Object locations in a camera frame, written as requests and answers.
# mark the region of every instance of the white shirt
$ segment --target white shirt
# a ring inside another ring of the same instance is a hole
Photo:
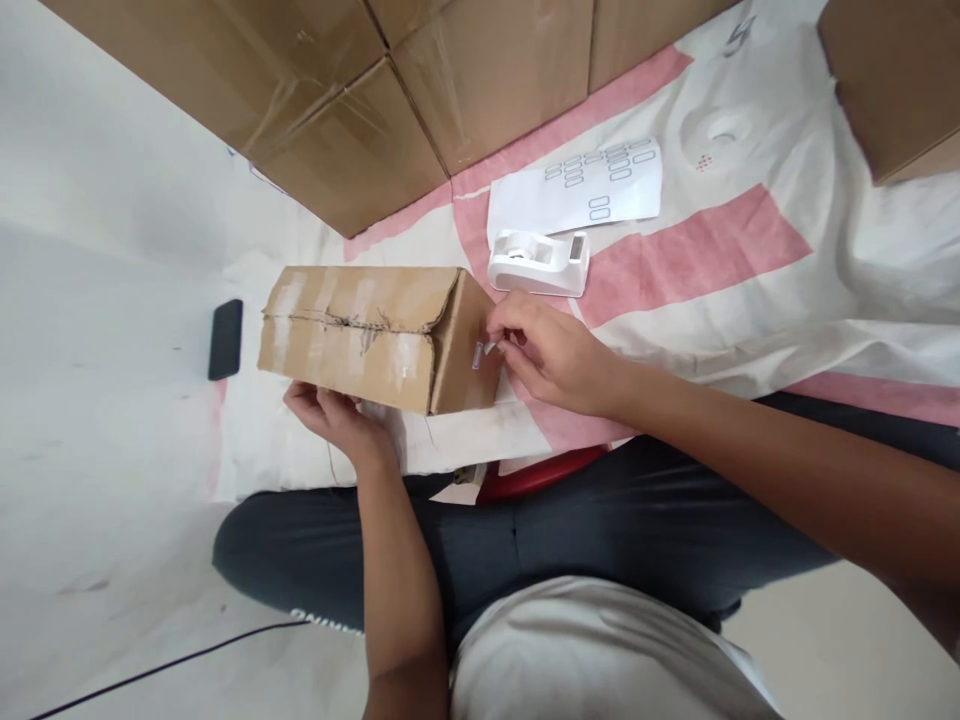
[[[750,656],[604,580],[560,577],[489,607],[453,666],[454,718],[781,718]]]

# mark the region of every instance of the white floor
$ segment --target white floor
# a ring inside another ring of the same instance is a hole
[[[0,17],[0,718],[22,720],[286,619],[209,566],[204,362],[224,257],[317,221],[36,0]],[[751,595],[728,634],[787,717],[960,717],[960,672],[848,565]],[[60,717],[350,718],[365,689],[362,642],[305,626]]]

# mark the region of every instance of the hand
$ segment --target hand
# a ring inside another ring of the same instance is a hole
[[[487,333],[533,397],[581,415],[615,415],[639,367],[576,318],[518,290],[490,313]]]
[[[307,430],[340,448],[358,472],[372,462],[397,465],[390,433],[361,415],[355,398],[294,380],[283,402]]]

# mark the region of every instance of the cloth with pink stripes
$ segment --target cloth with pink stripes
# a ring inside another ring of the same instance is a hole
[[[732,8],[354,240],[321,226],[293,261],[461,265],[496,298],[490,183],[655,137],[660,216],[591,228],[586,293],[552,305],[623,355],[742,397],[788,389],[960,425],[960,173],[873,188],[815,28],[778,5]],[[269,282],[248,286],[261,307]],[[282,379],[263,375],[231,380],[217,497],[353,483],[346,458],[282,410]],[[414,473],[630,435],[513,377],[490,410],[385,421]]]

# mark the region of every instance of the right hand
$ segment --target right hand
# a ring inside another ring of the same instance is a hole
[[[576,318],[519,290],[490,313],[487,334],[533,397],[581,415],[616,414],[638,367]]]

